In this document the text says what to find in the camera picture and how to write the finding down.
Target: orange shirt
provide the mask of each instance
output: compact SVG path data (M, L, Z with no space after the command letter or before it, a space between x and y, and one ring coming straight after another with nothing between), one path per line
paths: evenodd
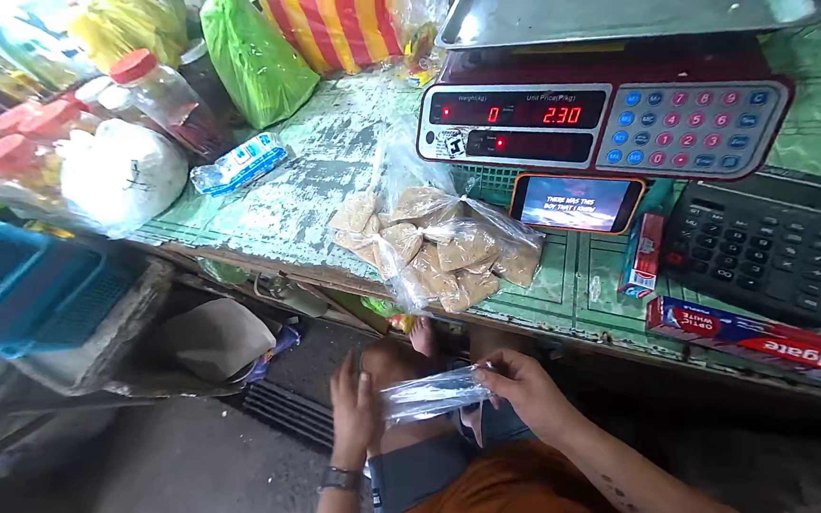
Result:
M616 513L565 456L538 440L497 446L408 513Z

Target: red and yellow striped bag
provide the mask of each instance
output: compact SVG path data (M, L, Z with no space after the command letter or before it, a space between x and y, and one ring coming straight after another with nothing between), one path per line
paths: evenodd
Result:
M262 12L320 75L350 75L403 55L387 0L259 0Z

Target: orange phone case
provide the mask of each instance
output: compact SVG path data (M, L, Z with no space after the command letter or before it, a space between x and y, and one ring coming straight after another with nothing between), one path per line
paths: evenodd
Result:
M525 223L529 227L537 227L537 228L544 228L545 230L553 230L555 232L587 232L591 234L608 234L610 236L618 236L626 233L630 229L630 225L632 224L632 217L636 214L636 209L639 208L639 203L641 203L641 198L645 195L645 190L648 188L648 185L644 180L641 178L613 178L608 176L585 176L585 175L577 175L577 174L550 174L546 172L523 172L518 175L516 178L516 185L512 189L512 203L509 204L509 216L512 215L512 207L516 204L516 193L518 192L518 181L522 179L523 176L549 176L551 178L576 178L580 180L609 180L609 181L637 181L641 183L641 191L639 192L639 199L636 200L636 204L632 206L632 212L630 212L630 218L626 221L626 227L618 232L605 232L603 230L586 230L584 228L556 228L556 227L547 227L545 225L532 225L530 223Z

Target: wristwatch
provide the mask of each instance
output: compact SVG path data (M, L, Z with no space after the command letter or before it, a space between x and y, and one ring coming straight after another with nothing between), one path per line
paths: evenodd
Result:
M325 488L357 491L358 487L359 472L330 466L325 469L325 474L322 475L322 483L318 486L318 491L321 493Z

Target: phone screen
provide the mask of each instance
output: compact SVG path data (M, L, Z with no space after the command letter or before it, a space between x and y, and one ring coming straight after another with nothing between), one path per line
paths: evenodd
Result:
M530 176L521 221L528 225L608 232L632 180Z

